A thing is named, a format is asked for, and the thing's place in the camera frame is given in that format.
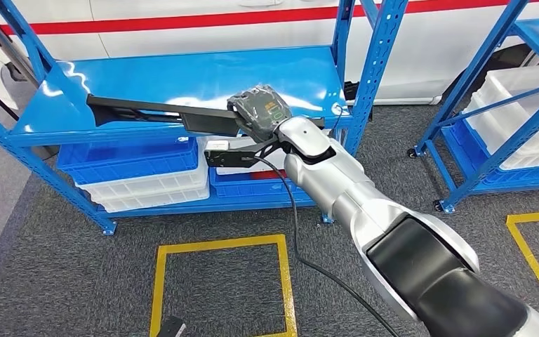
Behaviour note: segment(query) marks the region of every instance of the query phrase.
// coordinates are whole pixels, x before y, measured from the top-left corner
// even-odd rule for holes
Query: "red stripe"
[[[508,0],[424,0],[408,3],[406,13],[449,11],[454,9],[501,6]],[[173,16],[165,18],[138,18],[123,20],[100,20],[78,22],[34,23],[32,29],[37,34],[78,34],[132,32],[138,30],[177,29],[195,27],[215,27],[232,25],[252,25],[258,23],[293,22],[335,18],[337,7],[299,8],[277,11],[243,13],[222,13],[205,15]],[[354,8],[354,16],[363,16],[361,6]],[[3,29],[12,34],[9,27]]]

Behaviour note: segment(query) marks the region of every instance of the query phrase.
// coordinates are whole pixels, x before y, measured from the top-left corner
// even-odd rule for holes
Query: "stacked bins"
[[[112,213],[209,198],[203,148],[187,137],[62,145],[57,166]]]
[[[463,113],[539,88],[539,66],[493,70]],[[539,109],[539,94],[459,121],[454,138],[474,168],[488,159]],[[490,173],[485,184],[539,180],[539,131]]]

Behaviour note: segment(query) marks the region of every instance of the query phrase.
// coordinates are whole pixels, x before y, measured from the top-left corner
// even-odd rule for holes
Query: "blue storage bin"
[[[469,159],[468,162],[462,160],[458,162],[465,176],[476,171],[491,156],[486,149],[485,142],[465,119],[452,125],[451,133],[455,141],[464,150],[465,156]],[[504,185],[511,183],[532,183],[533,185],[539,183],[539,166],[518,168],[515,170],[497,168],[481,181],[481,184],[484,185]]]
[[[61,145],[57,167],[79,185],[197,168],[196,138]]]
[[[292,180],[286,179],[286,182],[292,193],[305,193]],[[280,178],[251,179],[249,173],[219,175],[213,167],[210,168],[210,185],[220,198],[288,194]]]

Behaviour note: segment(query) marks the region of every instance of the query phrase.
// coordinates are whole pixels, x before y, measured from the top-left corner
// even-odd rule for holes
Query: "shelf caster wheel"
[[[441,200],[435,200],[433,201],[433,208],[437,212],[443,212],[443,206],[441,205]]]
[[[408,151],[406,151],[406,156],[408,156],[408,158],[418,157],[418,155],[416,154],[416,149],[414,147],[412,147],[411,149],[408,149]]]

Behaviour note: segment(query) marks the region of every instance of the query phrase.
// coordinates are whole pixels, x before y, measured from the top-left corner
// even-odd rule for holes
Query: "black arm segment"
[[[528,318],[525,304],[482,281],[415,218],[403,219],[366,255],[433,337],[513,336]]]

